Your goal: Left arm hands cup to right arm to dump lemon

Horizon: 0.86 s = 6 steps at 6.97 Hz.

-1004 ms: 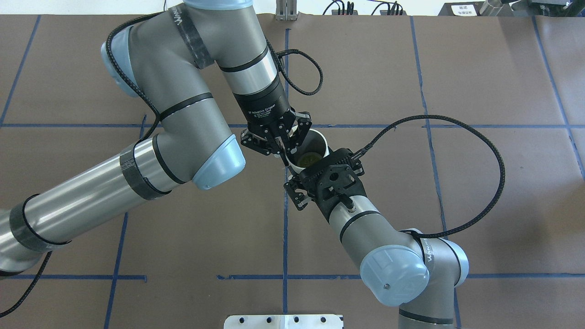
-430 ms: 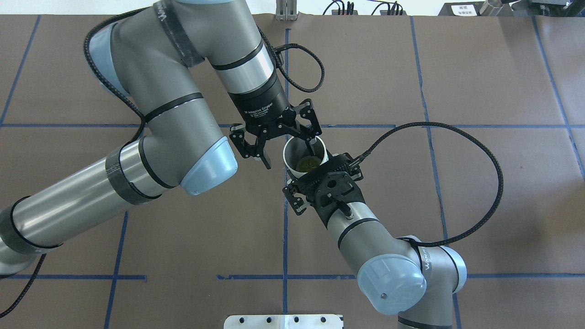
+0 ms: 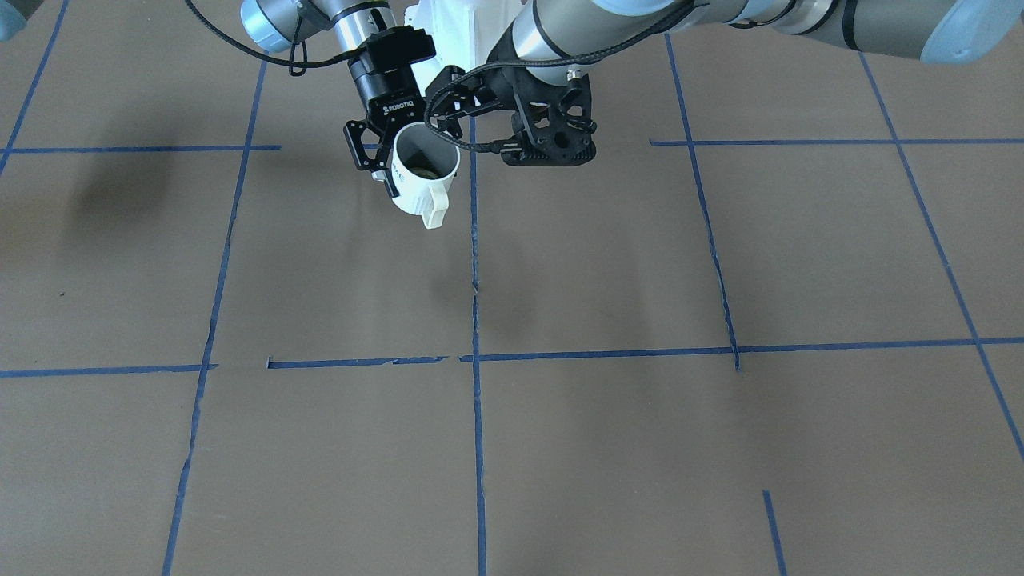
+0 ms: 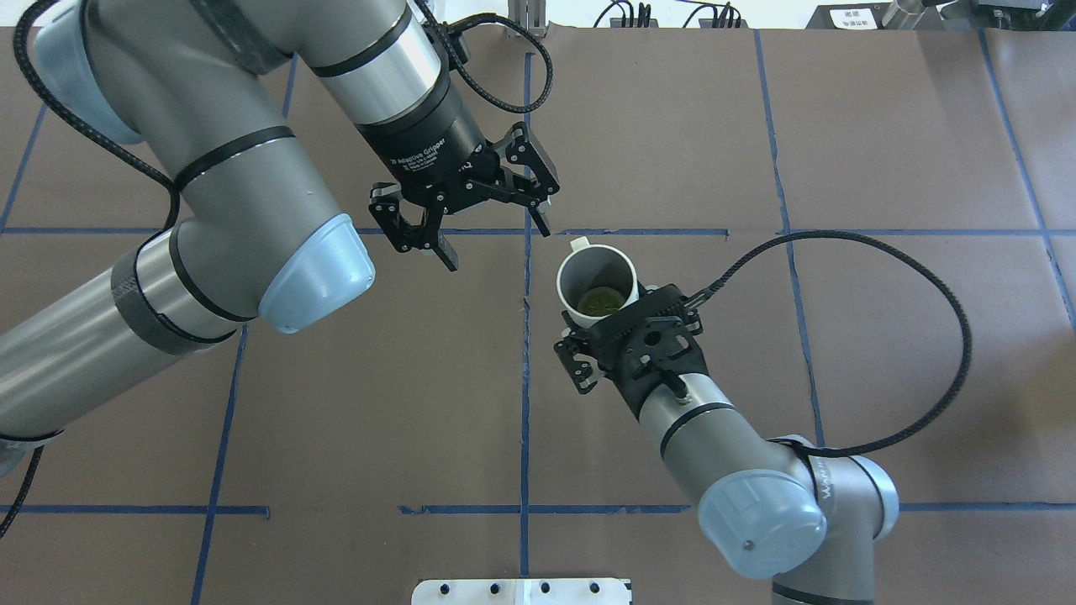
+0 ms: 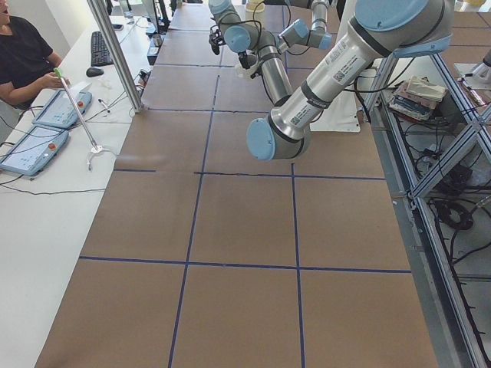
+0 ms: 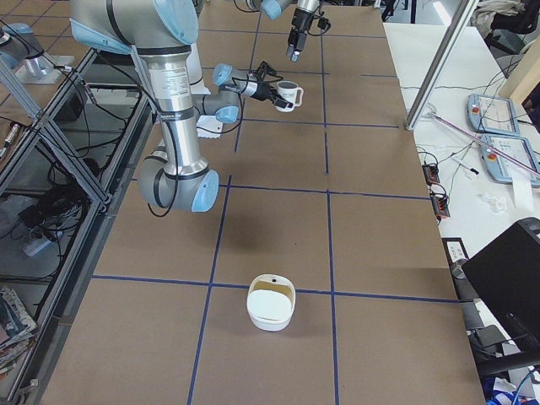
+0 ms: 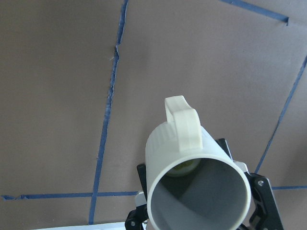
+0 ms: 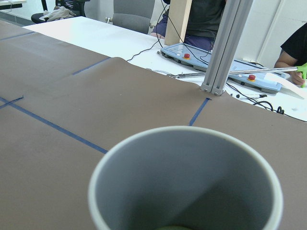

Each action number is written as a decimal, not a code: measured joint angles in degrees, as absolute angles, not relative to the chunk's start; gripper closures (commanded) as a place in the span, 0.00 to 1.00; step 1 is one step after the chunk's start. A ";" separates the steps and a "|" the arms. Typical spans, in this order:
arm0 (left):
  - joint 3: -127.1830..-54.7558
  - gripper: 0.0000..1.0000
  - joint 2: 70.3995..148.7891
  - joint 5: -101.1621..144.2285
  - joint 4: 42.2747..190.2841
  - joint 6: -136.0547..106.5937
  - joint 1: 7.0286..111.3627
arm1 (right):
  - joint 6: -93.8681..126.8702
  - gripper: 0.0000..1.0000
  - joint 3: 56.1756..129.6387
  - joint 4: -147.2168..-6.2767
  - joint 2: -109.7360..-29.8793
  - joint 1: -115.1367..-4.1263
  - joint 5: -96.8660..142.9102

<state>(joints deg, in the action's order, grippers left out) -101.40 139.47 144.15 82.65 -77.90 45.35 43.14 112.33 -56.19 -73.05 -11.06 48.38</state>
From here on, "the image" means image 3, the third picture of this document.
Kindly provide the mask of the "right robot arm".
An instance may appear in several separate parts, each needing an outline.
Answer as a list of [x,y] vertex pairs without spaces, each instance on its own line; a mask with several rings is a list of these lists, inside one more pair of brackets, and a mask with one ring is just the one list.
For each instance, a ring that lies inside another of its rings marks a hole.
[[294,51],[322,30],[335,33],[366,112],[344,128],[351,156],[358,170],[369,171],[397,198],[386,164],[400,129],[423,117],[425,102],[412,65],[434,58],[432,37],[400,26],[386,1],[244,1],[240,18],[250,38],[271,54]]

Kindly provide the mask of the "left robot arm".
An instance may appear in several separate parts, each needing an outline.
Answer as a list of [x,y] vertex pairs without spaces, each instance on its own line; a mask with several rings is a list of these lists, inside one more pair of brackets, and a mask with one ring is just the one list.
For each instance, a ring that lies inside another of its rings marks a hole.
[[528,1],[487,59],[453,66],[426,94],[424,119],[447,141],[464,116],[512,110],[514,141],[551,145],[527,126],[531,106],[554,114],[572,138],[593,131],[568,110],[596,63],[663,33],[696,26],[771,28],[834,47],[924,63],[977,61],[1022,16],[1020,1]]

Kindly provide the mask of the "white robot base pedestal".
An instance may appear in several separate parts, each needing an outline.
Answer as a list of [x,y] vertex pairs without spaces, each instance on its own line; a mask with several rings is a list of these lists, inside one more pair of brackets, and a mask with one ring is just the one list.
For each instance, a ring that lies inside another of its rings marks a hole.
[[487,61],[494,45],[526,1],[417,1],[403,23],[432,37],[436,55],[412,65],[421,95],[447,66],[468,72]]

